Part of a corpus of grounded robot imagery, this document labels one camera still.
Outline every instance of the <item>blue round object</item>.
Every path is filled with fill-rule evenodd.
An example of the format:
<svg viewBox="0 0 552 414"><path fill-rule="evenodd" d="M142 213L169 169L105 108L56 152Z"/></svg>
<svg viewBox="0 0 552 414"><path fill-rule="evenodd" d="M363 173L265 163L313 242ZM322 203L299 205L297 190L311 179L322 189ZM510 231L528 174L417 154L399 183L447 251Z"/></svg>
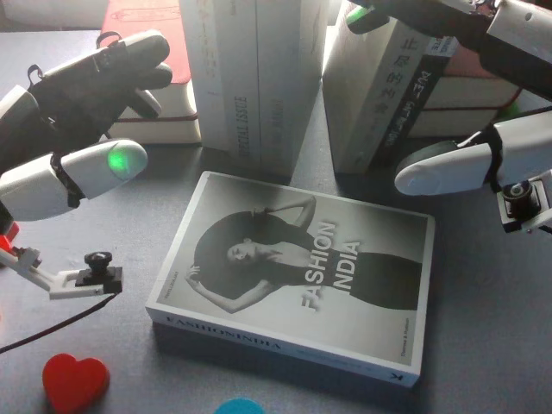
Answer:
<svg viewBox="0 0 552 414"><path fill-rule="evenodd" d="M218 407L215 414L265 414L265 411L250 399L236 398Z"/></svg>

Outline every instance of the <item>robotic hand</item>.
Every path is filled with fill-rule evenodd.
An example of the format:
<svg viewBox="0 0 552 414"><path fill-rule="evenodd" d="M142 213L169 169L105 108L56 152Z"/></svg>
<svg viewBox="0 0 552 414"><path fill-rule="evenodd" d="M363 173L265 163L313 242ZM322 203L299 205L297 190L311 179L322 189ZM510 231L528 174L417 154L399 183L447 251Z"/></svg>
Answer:
<svg viewBox="0 0 552 414"><path fill-rule="evenodd" d="M519 0L353 1L367 8L355 31L373 30L391 16L426 35L455 36L489 72L552 100L549 10ZM440 142L411 154L399 164L395 186L406 195L430 196L489 183L506 232L552 232L545 225L552 219L551 131L550 107L490 124L460 144Z"/></svg>
<svg viewBox="0 0 552 414"><path fill-rule="evenodd" d="M129 140L98 143L130 107L155 118L160 105L147 89L171 83L169 54L155 30L119 39L51 71L28 90L16 86L0 101L0 234L14 220L36 221L64 214L83 198L95 198L135 177L147 164L146 151ZM0 264L47 290L51 299L122 291L122 269L108 267L109 252L85 256L88 270L48 273L40 252L13 248L0 236Z"/></svg>

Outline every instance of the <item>table surface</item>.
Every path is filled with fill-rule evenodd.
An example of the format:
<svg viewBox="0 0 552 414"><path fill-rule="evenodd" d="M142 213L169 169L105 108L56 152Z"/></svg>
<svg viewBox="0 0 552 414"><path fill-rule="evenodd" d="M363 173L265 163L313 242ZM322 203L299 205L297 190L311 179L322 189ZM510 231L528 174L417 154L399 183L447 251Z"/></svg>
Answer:
<svg viewBox="0 0 552 414"><path fill-rule="evenodd" d="M545 413L552 406L552 238L506 235L487 190L408 198L392 172L336 179L319 94L289 183L306 190L429 213L436 243L422 378L412 390L200 334L154 326L144 304L202 171L282 183L232 167L199 147L149 147L137 179L64 216L22 223L17 245L50 271L85 267L109 250L125 290L104 309L0 356L0 411L48 412L41 371L54 354L95 356L110 388L91 412L211 414L247 397L267 413ZM0 271L0 344L43 330L98 298L50 302Z"/></svg>

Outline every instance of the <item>red heart-shaped object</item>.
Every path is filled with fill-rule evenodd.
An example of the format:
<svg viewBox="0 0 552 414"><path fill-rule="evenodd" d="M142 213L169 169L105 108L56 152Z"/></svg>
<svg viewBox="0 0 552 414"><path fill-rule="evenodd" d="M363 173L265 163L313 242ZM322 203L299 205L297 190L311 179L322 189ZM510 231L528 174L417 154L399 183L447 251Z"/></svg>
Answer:
<svg viewBox="0 0 552 414"><path fill-rule="evenodd" d="M42 384L55 412L73 414L102 397L110 372L95 358L77 361L72 355L57 354L44 366Z"/></svg>

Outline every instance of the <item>woman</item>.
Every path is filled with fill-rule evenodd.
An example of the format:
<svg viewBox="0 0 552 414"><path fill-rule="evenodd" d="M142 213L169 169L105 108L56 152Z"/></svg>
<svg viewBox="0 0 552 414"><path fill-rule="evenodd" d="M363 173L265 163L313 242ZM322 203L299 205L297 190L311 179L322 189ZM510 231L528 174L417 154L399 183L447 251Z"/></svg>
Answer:
<svg viewBox="0 0 552 414"><path fill-rule="evenodd" d="M248 308L285 285L341 287L350 296L370 304L415 310L422 265L413 260L359 252L354 260L354 274L347 275L353 278L342 283L336 277L340 252L329 249L327 260L318 262L324 267L322 283L321 278L305 277L313 264L314 237L307 229L316 205L316 199L310 196L278 208L265 208L261 213L225 217L198 242L187 282L228 313ZM293 208L301 209L293 224L270 214Z"/></svg>

